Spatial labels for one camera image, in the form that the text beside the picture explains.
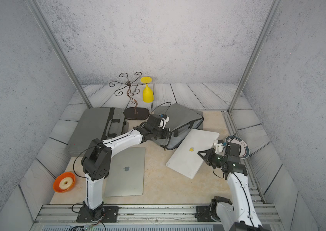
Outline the white laptop yellow logo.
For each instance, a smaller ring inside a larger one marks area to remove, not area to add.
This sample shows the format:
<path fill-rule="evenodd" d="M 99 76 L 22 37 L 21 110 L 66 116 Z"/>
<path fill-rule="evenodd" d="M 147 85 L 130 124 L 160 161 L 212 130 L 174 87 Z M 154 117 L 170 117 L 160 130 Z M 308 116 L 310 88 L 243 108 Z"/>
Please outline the white laptop yellow logo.
<path fill-rule="evenodd" d="M 166 163 L 170 169 L 193 179 L 203 159 L 198 152 L 211 149 L 219 133 L 192 129 Z"/>

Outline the grey zippered laptop bag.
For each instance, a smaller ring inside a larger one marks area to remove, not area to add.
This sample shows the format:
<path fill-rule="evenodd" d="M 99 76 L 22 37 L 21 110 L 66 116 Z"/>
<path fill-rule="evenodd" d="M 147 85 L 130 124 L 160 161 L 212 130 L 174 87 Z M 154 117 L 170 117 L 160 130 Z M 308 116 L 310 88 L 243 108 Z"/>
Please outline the grey zippered laptop bag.
<path fill-rule="evenodd" d="M 94 139 L 107 140 L 122 134 L 125 115 L 120 108 L 87 109 L 77 124 L 66 148 L 72 156 L 78 156 Z"/>

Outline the silver apple laptop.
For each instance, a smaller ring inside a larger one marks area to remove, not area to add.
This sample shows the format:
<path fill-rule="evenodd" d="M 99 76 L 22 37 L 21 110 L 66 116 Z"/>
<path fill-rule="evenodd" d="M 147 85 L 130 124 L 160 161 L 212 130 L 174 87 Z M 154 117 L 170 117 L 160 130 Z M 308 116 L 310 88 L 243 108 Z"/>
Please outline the silver apple laptop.
<path fill-rule="evenodd" d="M 112 158 L 104 196 L 135 196 L 143 194 L 145 148 L 128 148 Z"/>

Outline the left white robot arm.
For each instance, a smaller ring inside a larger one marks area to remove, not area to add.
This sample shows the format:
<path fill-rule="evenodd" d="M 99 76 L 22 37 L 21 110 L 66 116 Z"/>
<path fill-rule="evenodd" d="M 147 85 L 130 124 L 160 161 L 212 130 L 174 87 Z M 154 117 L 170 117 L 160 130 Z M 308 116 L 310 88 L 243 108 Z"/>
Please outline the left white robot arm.
<path fill-rule="evenodd" d="M 134 145 L 168 138 L 170 131 L 166 127 L 167 122 L 168 120 L 165 118 L 159 118 L 153 122 L 143 122 L 118 137 L 103 141 L 98 139 L 92 141 L 81 160 L 84 178 L 86 179 L 86 198 L 84 202 L 88 210 L 94 211 L 103 204 L 103 181 L 110 172 L 112 158 Z"/>

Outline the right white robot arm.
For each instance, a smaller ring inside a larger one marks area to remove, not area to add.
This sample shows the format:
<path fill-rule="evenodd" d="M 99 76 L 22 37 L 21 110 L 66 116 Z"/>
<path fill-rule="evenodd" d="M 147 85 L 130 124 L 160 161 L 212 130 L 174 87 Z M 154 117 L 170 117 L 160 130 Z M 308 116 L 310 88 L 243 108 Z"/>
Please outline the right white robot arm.
<path fill-rule="evenodd" d="M 195 218 L 198 222 L 222 223 L 225 231 L 266 231 L 255 211 L 249 191 L 248 173 L 240 163 L 242 148 L 239 144 L 223 144 L 223 155 L 214 148 L 199 151 L 198 155 L 212 167 L 221 169 L 231 190 L 232 199 L 215 196 L 209 206 L 197 206 Z"/>

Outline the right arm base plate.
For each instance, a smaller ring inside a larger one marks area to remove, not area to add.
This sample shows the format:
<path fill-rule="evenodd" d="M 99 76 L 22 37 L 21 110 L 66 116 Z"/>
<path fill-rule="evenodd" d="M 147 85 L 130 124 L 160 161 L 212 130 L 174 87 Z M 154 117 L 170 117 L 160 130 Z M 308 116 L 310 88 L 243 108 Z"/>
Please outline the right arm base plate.
<path fill-rule="evenodd" d="M 195 219 L 197 222 L 222 222 L 227 221 L 229 223 L 234 222 L 234 211 L 233 209 L 221 212 L 222 218 L 216 213 L 216 209 L 212 209 L 209 205 L 206 206 L 196 206 Z"/>

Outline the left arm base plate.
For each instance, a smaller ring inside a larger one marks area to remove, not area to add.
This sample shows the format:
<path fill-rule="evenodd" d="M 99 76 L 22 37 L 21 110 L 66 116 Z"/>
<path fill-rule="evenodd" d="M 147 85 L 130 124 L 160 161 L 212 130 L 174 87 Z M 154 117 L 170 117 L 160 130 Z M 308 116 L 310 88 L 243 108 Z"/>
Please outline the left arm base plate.
<path fill-rule="evenodd" d="M 83 206 L 78 212 L 76 219 L 77 223 L 116 223 L 118 217 L 118 206 L 100 206 L 95 210 L 89 209 L 87 206 Z"/>

